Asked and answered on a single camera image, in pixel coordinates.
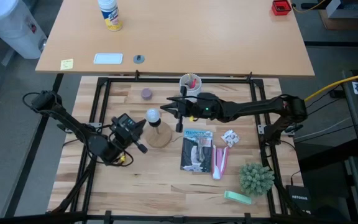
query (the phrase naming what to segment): green succulent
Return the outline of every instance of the green succulent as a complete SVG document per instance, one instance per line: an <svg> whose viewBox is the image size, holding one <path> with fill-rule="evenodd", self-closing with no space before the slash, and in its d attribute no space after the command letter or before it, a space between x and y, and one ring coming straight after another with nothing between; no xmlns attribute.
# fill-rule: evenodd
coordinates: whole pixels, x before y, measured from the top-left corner
<svg viewBox="0 0 358 224"><path fill-rule="evenodd" d="M270 190L274 183L274 172L261 164L247 164L240 168L241 191L248 196L261 196Z"/></svg>

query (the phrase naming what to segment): book cover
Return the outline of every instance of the book cover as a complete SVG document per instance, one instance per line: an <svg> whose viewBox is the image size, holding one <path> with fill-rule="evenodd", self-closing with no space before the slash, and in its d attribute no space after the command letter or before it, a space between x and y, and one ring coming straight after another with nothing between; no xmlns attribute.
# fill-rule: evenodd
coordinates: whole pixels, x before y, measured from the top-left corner
<svg viewBox="0 0 358 224"><path fill-rule="evenodd" d="M212 131L185 129L180 169L193 172L211 172Z"/></svg>

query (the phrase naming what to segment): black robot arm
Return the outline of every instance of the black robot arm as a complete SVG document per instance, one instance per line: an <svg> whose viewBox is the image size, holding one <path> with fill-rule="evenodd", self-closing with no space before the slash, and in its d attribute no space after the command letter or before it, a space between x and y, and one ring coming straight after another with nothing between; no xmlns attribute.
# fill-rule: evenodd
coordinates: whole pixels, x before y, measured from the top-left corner
<svg viewBox="0 0 358 224"><path fill-rule="evenodd" d="M29 105L26 103L25 98L31 94L37 96ZM23 102L36 113L50 116L61 122L65 128L72 130L75 136L84 143L88 155L90 157L91 155L100 157L106 166L127 166L128 164L124 165L122 161L120 162L120 158L121 154L130 156L125 149L133 142L143 153L147 152L147 148L137 142L142 134L145 120L139 123L131 122L131 125L129 125L128 120L130 117L128 115L123 114L119 118L113 117L110 136L114 135L115 138L112 140L110 136L101 134L91 125L80 123L67 113L62 105L62 98L53 91L28 93L23 97Z"/></svg>
<svg viewBox="0 0 358 224"><path fill-rule="evenodd" d="M278 97L249 103L235 103L219 99L212 93L200 93L194 96L168 97L173 101L168 105L161 106L161 109L171 113L181 121L181 117L204 118L227 123L234 121L241 116L276 113L281 117L274 123L264 127L263 142L269 144L280 144L282 131L286 130L292 123L304 121L308 116L305 102L298 97L280 95ZM189 98L196 98L193 103Z"/></svg>

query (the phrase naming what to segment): green sponge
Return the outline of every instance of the green sponge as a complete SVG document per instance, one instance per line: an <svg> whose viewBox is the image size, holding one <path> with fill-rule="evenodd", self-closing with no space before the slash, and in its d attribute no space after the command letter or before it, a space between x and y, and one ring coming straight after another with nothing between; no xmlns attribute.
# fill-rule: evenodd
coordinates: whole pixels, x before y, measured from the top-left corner
<svg viewBox="0 0 358 224"><path fill-rule="evenodd" d="M235 200L237 202L244 203L247 205L252 204L252 198L228 190L224 192L224 198Z"/></svg>

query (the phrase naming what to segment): spray can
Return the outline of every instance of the spray can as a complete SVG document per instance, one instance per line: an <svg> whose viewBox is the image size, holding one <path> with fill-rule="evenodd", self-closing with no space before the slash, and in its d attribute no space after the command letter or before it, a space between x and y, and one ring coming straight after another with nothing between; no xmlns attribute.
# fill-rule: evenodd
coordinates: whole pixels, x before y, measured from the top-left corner
<svg viewBox="0 0 358 224"><path fill-rule="evenodd" d="M122 28L122 21L118 19L118 7L116 0L98 0L100 10L107 29L119 31Z"/></svg>

